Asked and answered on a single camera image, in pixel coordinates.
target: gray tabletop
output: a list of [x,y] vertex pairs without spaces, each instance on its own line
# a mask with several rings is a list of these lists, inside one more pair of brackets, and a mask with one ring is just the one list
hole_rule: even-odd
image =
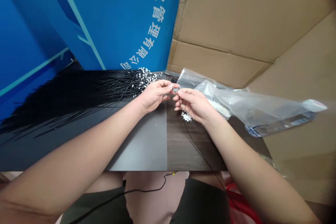
[[[34,137],[50,130],[50,127],[37,126],[35,128],[39,129],[27,131],[32,132],[18,140],[10,140],[13,133],[0,135],[0,171],[26,170],[58,146],[105,120],[126,104],[127,102],[120,102],[116,108],[104,108],[37,138]],[[166,114],[166,104],[163,103],[154,112],[144,116],[106,170],[167,170]]]

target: finger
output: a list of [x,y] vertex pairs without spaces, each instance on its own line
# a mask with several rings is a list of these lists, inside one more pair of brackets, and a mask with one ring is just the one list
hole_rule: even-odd
[[181,106],[174,108],[174,111],[179,111],[179,110],[187,111],[187,106],[185,104],[181,104]]
[[188,94],[192,94],[192,95],[196,95],[198,93],[198,90],[189,89],[189,88],[182,88],[179,91],[182,91],[182,92],[188,93]]
[[173,90],[173,84],[171,84],[170,86],[166,86],[166,87],[158,87],[156,89],[156,93],[157,95],[167,95],[170,93],[171,90]]
[[167,100],[170,100],[170,96],[163,96],[162,97],[162,101],[167,101]]
[[169,80],[157,80],[155,83],[159,84],[161,87],[167,87],[167,86],[170,86],[171,84],[173,84],[174,88],[178,88],[180,86],[180,85],[178,85],[176,83],[172,83]]
[[190,103],[194,103],[194,101],[195,101],[195,95],[194,94],[185,93],[185,92],[183,92],[183,89],[180,89],[178,91],[178,93],[179,93],[178,95],[181,99],[186,100],[187,102],[190,102]]
[[185,104],[185,103],[186,103],[185,100],[179,100],[179,101],[177,101],[177,102],[175,103],[175,106],[176,106],[176,107],[179,107],[181,104]]

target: red object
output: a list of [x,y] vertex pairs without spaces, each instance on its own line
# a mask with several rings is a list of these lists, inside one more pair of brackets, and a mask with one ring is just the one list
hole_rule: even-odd
[[250,217],[255,223],[262,224],[259,216],[252,210],[249,203],[243,197],[243,195],[236,192],[230,191],[230,189],[236,187],[234,183],[228,184],[226,186],[226,192],[229,195],[229,205],[231,208],[237,209],[238,211]]

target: person's right hand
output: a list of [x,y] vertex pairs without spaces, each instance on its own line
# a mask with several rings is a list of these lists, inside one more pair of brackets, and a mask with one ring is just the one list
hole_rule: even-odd
[[217,113],[204,94],[194,89],[180,89],[173,100],[176,101],[175,111],[184,110],[202,124]]

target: cardboard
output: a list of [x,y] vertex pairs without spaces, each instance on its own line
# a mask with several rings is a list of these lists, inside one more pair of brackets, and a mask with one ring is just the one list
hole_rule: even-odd
[[253,81],[252,92],[328,109],[313,122],[264,137],[280,171],[308,201],[331,204],[336,182],[336,10]]
[[269,63],[173,41],[167,70],[180,73],[187,67],[226,86],[244,88],[269,66]]
[[274,62],[334,8],[334,0],[180,0],[173,39]]

